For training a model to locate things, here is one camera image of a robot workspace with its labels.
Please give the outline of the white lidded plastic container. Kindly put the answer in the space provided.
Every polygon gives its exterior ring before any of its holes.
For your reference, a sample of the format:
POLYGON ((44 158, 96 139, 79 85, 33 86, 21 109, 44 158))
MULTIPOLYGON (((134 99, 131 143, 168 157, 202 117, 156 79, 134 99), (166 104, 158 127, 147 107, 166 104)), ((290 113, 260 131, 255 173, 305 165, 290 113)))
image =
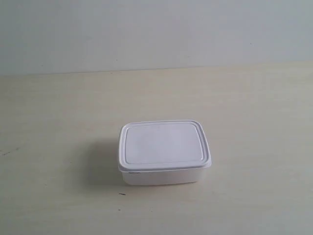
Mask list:
POLYGON ((193 183, 211 165, 205 132, 195 120, 133 122, 121 128, 118 169, 129 185, 193 183))

